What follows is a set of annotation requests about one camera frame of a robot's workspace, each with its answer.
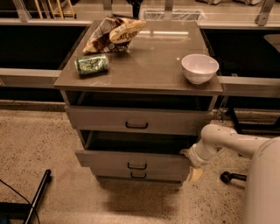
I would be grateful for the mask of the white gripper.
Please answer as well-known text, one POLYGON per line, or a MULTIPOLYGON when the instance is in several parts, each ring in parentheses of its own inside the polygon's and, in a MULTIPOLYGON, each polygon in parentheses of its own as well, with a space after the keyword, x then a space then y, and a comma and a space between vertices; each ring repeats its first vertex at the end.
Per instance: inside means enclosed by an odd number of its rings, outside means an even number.
POLYGON ((203 173, 203 169, 200 167, 208 165, 209 161, 199 156, 199 154, 196 151, 195 144, 190 149, 181 150, 180 154, 188 156, 192 164, 187 180, 189 182, 197 182, 203 173))

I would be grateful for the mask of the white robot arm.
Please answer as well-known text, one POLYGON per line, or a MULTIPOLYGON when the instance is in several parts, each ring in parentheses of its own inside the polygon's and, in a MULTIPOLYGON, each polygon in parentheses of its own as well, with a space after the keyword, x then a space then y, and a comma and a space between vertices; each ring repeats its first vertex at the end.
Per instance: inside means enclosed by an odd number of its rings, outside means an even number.
POLYGON ((199 179, 202 168, 225 149, 251 160, 241 224, 280 224, 280 137, 242 135, 229 127, 208 124, 197 143, 180 151, 190 160, 188 178, 199 179))

